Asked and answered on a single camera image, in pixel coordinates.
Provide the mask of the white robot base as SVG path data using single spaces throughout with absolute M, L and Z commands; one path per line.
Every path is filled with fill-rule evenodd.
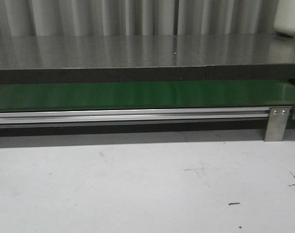
M 279 0 L 274 20 L 277 33 L 295 37 L 295 0 Z

